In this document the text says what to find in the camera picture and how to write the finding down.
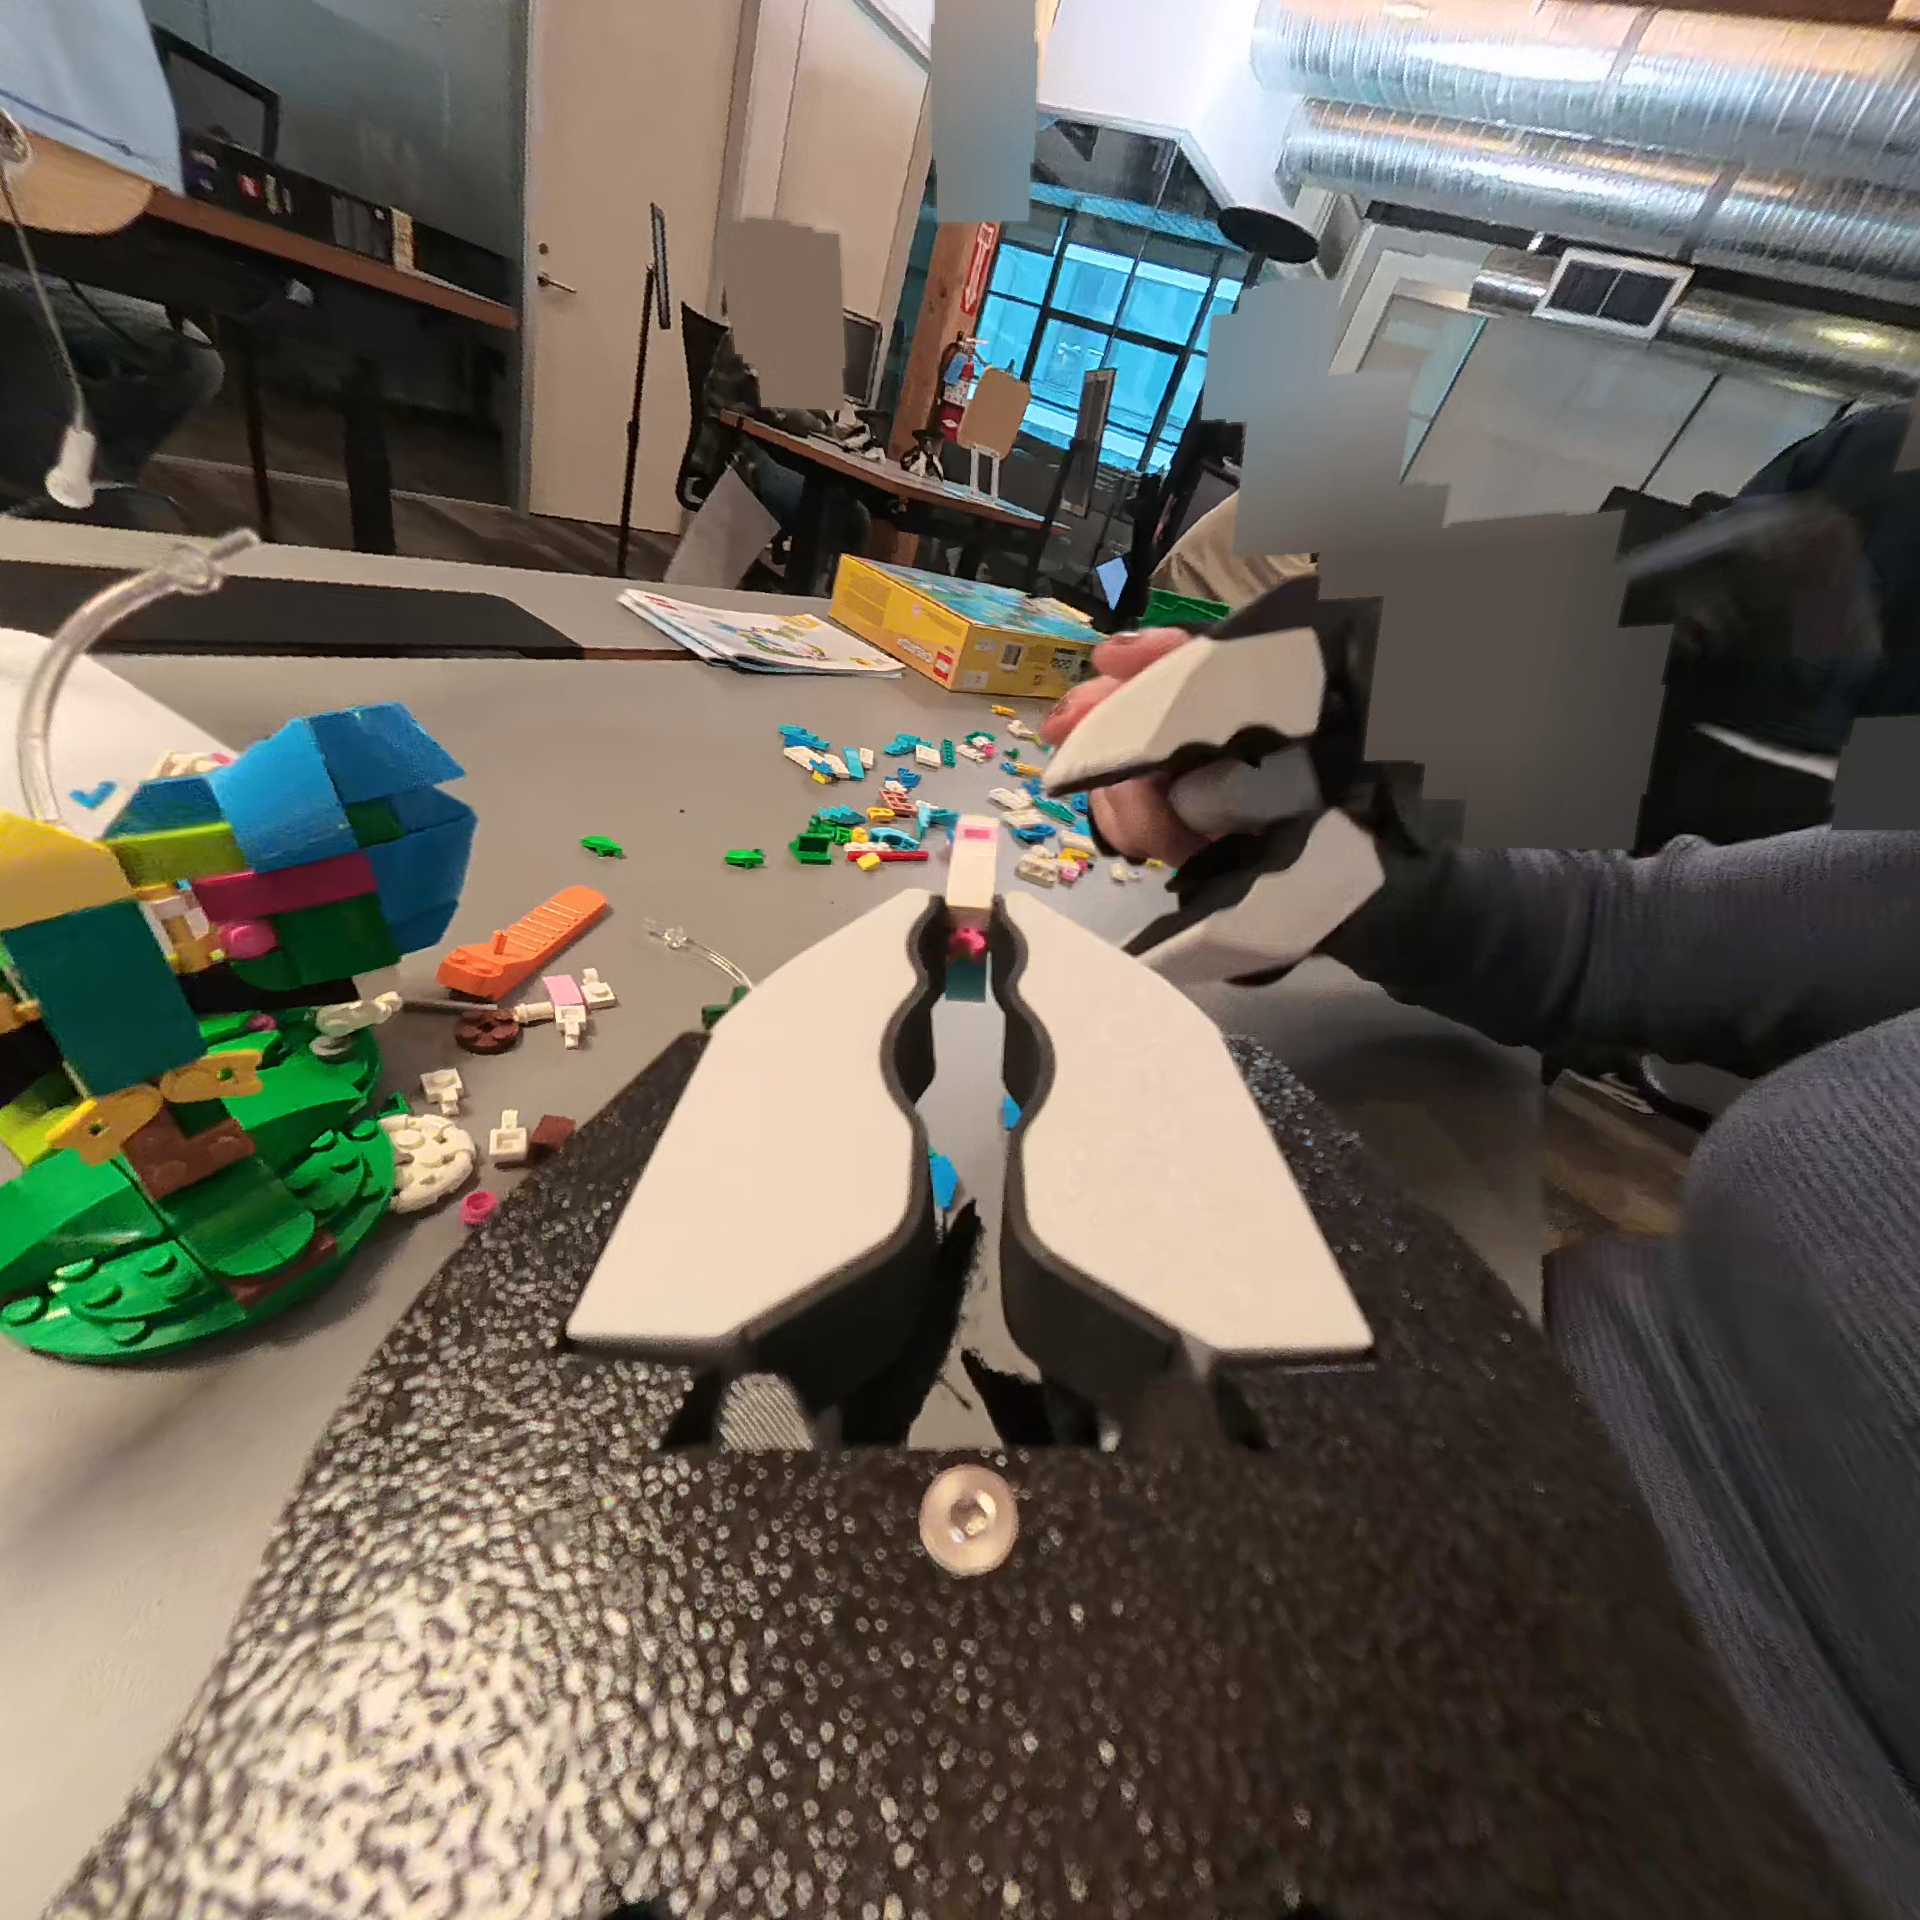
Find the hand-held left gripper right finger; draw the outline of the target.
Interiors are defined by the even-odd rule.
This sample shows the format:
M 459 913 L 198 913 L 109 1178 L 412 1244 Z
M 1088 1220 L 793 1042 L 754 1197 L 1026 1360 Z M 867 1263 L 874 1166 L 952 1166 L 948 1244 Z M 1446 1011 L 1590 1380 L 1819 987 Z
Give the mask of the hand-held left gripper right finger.
M 1007 1018 L 999 1290 L 1034 1364 L 1345 1364 L 1376 1337 L 1220 1026 L 1038 898 L 991 933 Z

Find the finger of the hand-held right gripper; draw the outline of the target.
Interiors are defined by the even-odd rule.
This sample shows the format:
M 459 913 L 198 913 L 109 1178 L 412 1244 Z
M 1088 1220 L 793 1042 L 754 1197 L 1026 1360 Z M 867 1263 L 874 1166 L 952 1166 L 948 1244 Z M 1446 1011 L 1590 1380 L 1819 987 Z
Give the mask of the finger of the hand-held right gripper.
M 1318 602 L 1255 599 L 1189 634 L 1049 746 L 1042 789 L 1080 797 L 1135 777 L 1182 777 L 1217 758 L 1259 762 L 1306 746 L 1318 770 L 1325 665 Z
M 1306 746 L 1197 766 L 1170 781 L 1170 808 L 1209 847 L 1127 952 L 1174 987 L 1279 979 L 1384 886 L 1376 832 L 1321 797 Z

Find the small white pink lego assembly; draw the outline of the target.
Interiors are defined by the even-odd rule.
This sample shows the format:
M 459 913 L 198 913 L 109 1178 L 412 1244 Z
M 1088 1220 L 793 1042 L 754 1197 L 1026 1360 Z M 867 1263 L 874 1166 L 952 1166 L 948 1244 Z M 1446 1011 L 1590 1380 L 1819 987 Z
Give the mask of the small white pink lego assembly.
M 948 960 L 944 995 L 983 1003 L 991 983 L 991 925 L 995 925 L 999 824 L 983 812 L 964 812 L 948 832 Z

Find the colourful lego bird model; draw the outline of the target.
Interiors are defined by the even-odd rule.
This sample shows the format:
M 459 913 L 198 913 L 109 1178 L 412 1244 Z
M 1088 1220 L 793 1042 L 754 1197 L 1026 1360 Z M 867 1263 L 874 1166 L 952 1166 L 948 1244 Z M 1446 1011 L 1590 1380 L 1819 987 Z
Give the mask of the colourful lego bird model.
M 260 1088 L 260 1053 L 210 1053 L 190 991 L 291 991 L 346 1049 L 350 1022 L 385 1022 L 396 999 L 323 983 L 393 972 L 463 898 L 474 812 L 443 789 L 463 766 L 396 703 L 299 715 L 198 773 L 128 785 L 101 824 L 66 824 L 54 715 L 78 661 L 163 599 L 222 591 L 257 544 L 187 540 L 51 637 L 4 630 L 4 1042 L 54 1053 L 51 1147 L 89 1162 L 183 1108 L 237 1135 L 229 1100 Z

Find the green lego base build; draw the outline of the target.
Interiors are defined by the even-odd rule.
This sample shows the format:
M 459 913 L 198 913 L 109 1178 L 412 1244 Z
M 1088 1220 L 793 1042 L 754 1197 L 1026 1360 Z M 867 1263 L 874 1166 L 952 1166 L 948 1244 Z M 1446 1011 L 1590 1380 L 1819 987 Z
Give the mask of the green lego base build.
M 101 1162 L 58 1143 L 86 1096 L 39 1026 L 4 1034 L 4 1341 L 82 1364 L 167 1356 L 330 1286 L 396 1185 L 377 1026 L 323 1034 L 303 1007 L 202 1018 L 210 1053 L 257 1053 L 257 1092 L 159 1104 Z

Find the clear lego rod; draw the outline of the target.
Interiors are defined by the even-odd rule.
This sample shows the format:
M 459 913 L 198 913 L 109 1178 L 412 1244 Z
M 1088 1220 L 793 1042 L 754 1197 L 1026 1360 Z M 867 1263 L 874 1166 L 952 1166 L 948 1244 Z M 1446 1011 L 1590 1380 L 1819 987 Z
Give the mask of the clear lego rod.
M 703 941 L 688 937 L 680 925 L 661 925 L 661 921 L 653 921 L 653 917 L 641 917 L 641 929 L 645 929 L 653 941 L 661 941 L 661 948 L 669 948 L 669 952 L 684 952 L 684 956 L 696 956 L 696 960 L 703 960 L 707 968 L 723 972 L 723 976 L 735 983 L 735 991 L 750 991 L 750 987 L 754 987 L 754 979 L 750 979 L 750 976 L 746 976 L 735 960 L 727 960 L 723 952 L 715 952 L 715 948 L 707 948 Z

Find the yellow lego set box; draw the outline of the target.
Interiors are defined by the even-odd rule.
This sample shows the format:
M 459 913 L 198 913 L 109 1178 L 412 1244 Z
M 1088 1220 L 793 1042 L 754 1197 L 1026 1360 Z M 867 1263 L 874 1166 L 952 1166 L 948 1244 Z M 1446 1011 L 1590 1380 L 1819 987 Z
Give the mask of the yellow lego set box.
M 828 610 L 929 684 L 987 700 L 1061 700 L 1100 645 L 1057 599 L 863 556 L 840 556 Z

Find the white round lego plate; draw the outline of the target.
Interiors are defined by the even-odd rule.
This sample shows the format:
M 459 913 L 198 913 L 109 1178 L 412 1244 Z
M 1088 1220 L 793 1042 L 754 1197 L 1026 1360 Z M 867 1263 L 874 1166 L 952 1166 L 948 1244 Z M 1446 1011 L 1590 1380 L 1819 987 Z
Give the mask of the white round lego plate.
M 393 1150 L 389 1213 L 412 1217 L 447 1205 L 474 1178 L 474 1139 L 447 1115 L 381 1115 Z

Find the pile of loose lego pieces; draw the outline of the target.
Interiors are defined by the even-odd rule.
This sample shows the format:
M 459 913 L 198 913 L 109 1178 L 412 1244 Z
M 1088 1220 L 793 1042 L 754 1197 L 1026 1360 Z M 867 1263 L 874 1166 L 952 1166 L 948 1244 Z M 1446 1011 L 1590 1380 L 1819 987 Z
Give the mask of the pile of loose lego pieces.
M 801 867 L 855 871 L 917 867 L 956 843 L 960 805 L 933 793 L 937 773 L 987 773 L 987 828 L 1014 847 L 1014 874 L 1030 886 L 1073 886 L 1100 863 L 1092 805 L 1053 801 L 1042 789 L 1049 746 L 1014 707 L 991 707 L 964 735 L 898 731 L 886 750 L 836 750 L 828 735 L 785 723 L 781 758 L 805 773 L 816 801 L 785 851 Z

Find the lego instruction booklet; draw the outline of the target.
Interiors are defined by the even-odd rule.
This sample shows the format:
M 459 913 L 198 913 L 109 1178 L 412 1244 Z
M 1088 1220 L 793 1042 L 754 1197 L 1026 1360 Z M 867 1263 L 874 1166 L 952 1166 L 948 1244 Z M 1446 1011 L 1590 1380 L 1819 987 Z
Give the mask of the lego instruction booklet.
M 902 661 L 808 610 L 715 610 L 626 587 L 618 606 L 684 653 L 766 676 L 902 676 Z

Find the person's right hand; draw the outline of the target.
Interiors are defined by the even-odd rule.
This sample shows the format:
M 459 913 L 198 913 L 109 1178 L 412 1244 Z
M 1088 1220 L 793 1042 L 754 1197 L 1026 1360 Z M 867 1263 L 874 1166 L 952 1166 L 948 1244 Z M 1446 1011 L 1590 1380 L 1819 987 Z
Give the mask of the person's right hand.
M 1170 657 L 1189 641 L 1185 630 L 1135 630 L 1104 637 L 1092 649 L 1092 676 L 1073 684 L 1053 711 L 1042 719 L 1042 742 L 1065 746 L 1069 735 L 1115 696 L 1119 684 L 1147 672 L 1154 661 Z M 1162 777 L 1135 777 L 1092 789 L 1092 832 L 1096 840 L 1131 859 L 1162 859 L 1166 867 L 1182 867 L 1193 855 L 1209 851 L 1209 836 L 1193 832 L 1170 805 L 1170 789 Z

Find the person's grey clothed body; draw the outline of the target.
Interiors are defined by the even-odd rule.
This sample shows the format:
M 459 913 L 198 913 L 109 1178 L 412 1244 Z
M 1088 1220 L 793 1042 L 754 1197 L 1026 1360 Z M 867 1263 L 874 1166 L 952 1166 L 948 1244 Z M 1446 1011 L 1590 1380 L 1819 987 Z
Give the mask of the person's grey clothed body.
M 1543 1310 L 1753 1741 L 1916 1916 L 1916 1014 L 1753 1084 L 1683 1228 L 1555 1255 Z

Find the white rounded desk mat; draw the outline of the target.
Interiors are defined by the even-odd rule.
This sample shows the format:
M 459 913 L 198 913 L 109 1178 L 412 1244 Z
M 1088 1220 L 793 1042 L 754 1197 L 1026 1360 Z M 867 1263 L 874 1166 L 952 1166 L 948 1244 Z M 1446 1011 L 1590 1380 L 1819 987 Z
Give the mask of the white rounded desk mat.
M 4 812 L 27 812 L 16 773 L 16 719 L 43 649 L 47 641 L 35 634 L 4 630 Z M 51 777 L 66 828 L 101 836 L 167 754 L 233 758 L 210 731 L 132 688 L 109 665 L 74 665 L 51 723 Z

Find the wooden shelf desk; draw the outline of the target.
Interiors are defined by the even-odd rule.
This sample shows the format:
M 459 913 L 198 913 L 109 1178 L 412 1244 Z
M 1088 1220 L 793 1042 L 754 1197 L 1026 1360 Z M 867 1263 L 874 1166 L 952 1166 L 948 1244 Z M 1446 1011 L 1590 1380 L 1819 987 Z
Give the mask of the wooden shelf desk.
M 501 338 L 517 311 L 412 268 L 416 225 L 214 132 L 183 136 L 183 187 L 132 179 L 31 136 L 19 171 L 35 264 L 89 291 L 210 323 L 245 408 L 257 529 L 276 536 L 260 350 L 272 338 L 342 358 L 350 540 L 393 556 L 389 373 L 459 330 Z

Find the silver air duct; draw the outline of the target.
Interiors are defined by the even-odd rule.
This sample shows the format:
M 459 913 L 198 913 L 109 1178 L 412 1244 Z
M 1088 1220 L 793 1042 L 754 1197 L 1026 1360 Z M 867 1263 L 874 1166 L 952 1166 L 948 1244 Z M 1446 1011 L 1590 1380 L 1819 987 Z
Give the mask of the silver air duct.
M 1675 260 L 1644 346 L 1916 396 L 1912 12 L 1263 4 L 1251 70 L 1290 109 L 1283 187 L 1496 237 L 1489 319 L 1535 319 L 1566 249 Z

